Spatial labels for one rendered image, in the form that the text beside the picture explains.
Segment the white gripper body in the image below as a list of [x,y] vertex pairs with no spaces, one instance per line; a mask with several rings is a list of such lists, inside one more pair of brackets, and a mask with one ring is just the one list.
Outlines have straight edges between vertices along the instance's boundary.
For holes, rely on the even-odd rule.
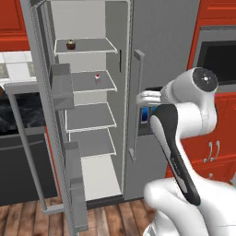
[[145,90],[136,96],[136,104],[140,107],[151,107],[160,104],[161,93],[159,91]]

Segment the fridge water dispenser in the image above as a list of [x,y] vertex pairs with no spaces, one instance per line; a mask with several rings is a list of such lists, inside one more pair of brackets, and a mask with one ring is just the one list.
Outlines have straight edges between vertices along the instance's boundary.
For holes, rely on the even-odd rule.
[[[153,91],[159,91],[160,92],[161,87],[146,88],[145,90],[153,90]],[[150,117],[153,114],[153,112],[156,110],[157,106],[140,107],[139,126],[138,126],[138,134],[140,136],[145,136],[145,135],[151,135],[152,134],[151,129],[150,129],[149,120],[150,120]]]

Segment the grey closed fridge door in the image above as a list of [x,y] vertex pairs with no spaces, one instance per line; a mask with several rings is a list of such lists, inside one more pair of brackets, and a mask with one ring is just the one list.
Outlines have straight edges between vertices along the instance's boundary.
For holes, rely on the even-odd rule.
[[143,196],[146,183],[165,177],[167,161],[156,138],[135,134],[136,95],[163,87],[186,70],[200,0],[134,0],[131,50],[144,54],[142,61],[130,56],[127,147],[136,156],[126,157],[124,198]]

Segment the grey fridge shelf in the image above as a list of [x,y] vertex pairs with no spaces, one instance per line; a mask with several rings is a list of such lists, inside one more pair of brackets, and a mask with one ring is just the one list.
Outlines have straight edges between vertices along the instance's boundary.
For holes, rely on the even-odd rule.
[[[96,84],[95,75],[100,74],[100,83]],[[74,92],[116,91],[110,73],[107,70],[72,73]]]
[[82,158],[116,154],[108,128],[75,132],[71,133],[69,137],[71,141],[79,143]]
[[54,54],[65,53],[118,53],[117,49],[107,39],[74,39],[76,42],[75,50],[68,50],[66,48],[65,39],[57,39],[54,45]]
[[65,129],[67,133],[116,127],[112,110],[108,102],[78,105],[65,111]]

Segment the grey open fridge door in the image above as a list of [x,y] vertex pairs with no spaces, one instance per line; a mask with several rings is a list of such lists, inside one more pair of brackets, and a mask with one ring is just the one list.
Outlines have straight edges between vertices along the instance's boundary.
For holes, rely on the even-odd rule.
[[69,235],[79,236],[80,232],[76,232],[69,179],[65,169],[65,143],[71,142],[68,140],[65,131],[66,110],[57,111],[54,108],[51,89],[51,66],[60,64],[58,57],[54,54],[55,34],[53,31],[51,4],[46,0],[20,0],[20,3],[28,33],[29,47],[34,63]]

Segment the grey fridge body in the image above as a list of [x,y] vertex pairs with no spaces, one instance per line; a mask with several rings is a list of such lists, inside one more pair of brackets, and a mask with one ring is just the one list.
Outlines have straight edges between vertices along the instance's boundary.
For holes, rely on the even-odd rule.
[[116,91],[74,92],[78,105],[108,102],[116,127],[108,127],[115,155],[81,158],[85,199],[94,201],[124,194],[127,102],[132,0],[49,0],[55,40],[107,38],[118,53],[65,53],[60,64],[72,73],[107,70]]

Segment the small grey door bin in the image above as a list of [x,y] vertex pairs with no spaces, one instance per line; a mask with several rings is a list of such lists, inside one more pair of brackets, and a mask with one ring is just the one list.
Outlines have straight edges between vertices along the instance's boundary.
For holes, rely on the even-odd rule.
[[57,111],[74,108],[70,64],[53,64],[50,71],[53,105]]

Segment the red cupboard run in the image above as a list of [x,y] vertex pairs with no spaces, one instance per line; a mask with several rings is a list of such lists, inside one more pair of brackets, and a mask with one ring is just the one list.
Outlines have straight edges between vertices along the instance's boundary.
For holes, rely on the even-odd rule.
[[[193,67],[199,30],[202,26],[236,26],[236,0],[200,0],[187,69]],[[205,136],[183,141],[195,169],[202,176],[227,182],[236,172],[236,92],[215,95],[218,110],[216,130]],[[220,142],[217,153],[216,142]]]

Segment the tall grey door bin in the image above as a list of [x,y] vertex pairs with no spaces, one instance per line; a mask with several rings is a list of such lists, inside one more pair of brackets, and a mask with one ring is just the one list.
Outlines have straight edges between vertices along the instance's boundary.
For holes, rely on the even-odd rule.
[[77,142],[65,143],[65,169],[69,179],[69,190],[75,216],[76,232],[88,230],[87,204],[79,145]]

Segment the black dishwasher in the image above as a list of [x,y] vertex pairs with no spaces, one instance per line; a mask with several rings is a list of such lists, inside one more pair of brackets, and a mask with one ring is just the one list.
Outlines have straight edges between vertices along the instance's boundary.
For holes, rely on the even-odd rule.
[[[18,94],[16,99],[43,195],[57,196],[40,94]],[[3,93],[0,96],[0,207],[38,199],[14,114],[8,96]]]

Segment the red wall cupboard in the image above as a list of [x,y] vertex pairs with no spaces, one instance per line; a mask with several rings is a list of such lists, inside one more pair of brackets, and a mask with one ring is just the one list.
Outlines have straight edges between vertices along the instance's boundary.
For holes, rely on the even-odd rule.
[[30,49],[19,0],[0,0],[0,52]]

